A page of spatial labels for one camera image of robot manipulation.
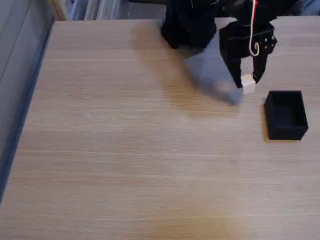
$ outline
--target wood grain tabletop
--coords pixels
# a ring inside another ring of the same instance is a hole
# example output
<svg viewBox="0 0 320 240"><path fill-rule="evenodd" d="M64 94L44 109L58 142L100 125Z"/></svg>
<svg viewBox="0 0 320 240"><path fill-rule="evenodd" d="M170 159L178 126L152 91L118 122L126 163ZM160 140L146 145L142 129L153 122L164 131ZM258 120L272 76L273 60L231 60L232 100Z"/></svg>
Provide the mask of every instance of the wood grain tabletop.
<svg viewBox="0 0 320 240"><path fill-rule="evenodd" d="M194 87L160 23L55 23L1 240L320 239L320 17L274 22L279 43L240 105ZM267 140L270 90L302 91L302 141Z"/></svg>

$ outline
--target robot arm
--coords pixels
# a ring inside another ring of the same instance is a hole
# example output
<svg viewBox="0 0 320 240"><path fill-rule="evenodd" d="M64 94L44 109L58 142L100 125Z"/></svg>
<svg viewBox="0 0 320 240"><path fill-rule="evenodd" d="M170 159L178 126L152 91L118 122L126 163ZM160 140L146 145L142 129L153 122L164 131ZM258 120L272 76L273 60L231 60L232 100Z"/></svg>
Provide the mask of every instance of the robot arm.
<svg viewBox="0 0 320 240"><path fill-rule="evenodd" d="M236 86L242 88L242 58L253 56L256 83L266 70L277 43L270 21L280 14L281 6L279 0L169 0L161 33L174 49L180 45L205 49L217 31L215 17L224 8L238 21L220 29L220 52Z"/></svg>

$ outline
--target white cube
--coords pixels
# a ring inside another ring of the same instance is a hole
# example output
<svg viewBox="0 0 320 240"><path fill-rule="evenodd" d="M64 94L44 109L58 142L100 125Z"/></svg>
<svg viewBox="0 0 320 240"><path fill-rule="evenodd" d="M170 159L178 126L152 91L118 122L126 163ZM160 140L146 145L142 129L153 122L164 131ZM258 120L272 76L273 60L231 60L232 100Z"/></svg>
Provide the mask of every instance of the white cube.
<svg viewBox="0 0 320 240"><path fill-rule="evenodd" d="M253 77L250 74L243 75L241 77L241 83L243 86L243 95L251 94L255 92L256 88L256 81L253 79Z"/></svg>

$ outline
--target white cable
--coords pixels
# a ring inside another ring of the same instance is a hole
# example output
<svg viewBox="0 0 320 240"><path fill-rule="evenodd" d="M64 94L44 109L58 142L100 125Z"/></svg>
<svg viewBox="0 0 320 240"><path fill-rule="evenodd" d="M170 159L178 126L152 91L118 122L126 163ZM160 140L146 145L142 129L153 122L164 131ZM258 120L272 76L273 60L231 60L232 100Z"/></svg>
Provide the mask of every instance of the white cable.
<svg viewBox="0 0 320 240"><path fill-rule="evenodd" d="M254 48L256 49L256 53L252 51L252 38L254 37L254 21L255 21L255 13L256 13L256 0L252 0L252 15L251 15L251 24L250 24L250 40L249 40L249 52L252 57L256 57L260 53L260 46L258 42L254 43Z"/></svg>
<svg viewBox="0 0 320 240"><path fill-rule="evenodd" d="M210 6L213 5L213 4L216 4L216 3L219 2L219 1L220 1L220 0L216 0L215 2L211 2L211 1L210 1L210 2L211 2Z"/></svg>

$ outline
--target black open box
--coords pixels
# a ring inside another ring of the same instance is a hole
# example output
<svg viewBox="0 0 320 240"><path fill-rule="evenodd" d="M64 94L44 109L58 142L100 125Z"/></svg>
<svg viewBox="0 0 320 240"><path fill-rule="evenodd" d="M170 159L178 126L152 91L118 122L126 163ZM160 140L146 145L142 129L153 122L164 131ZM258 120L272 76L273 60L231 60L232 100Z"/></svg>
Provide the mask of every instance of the black open box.
<svg viewBox="0 0 320 240"><path fill-rule="evenodd" d="M301 140L309 128L301 91L270 91L264 109L270 140Z"/></svg>

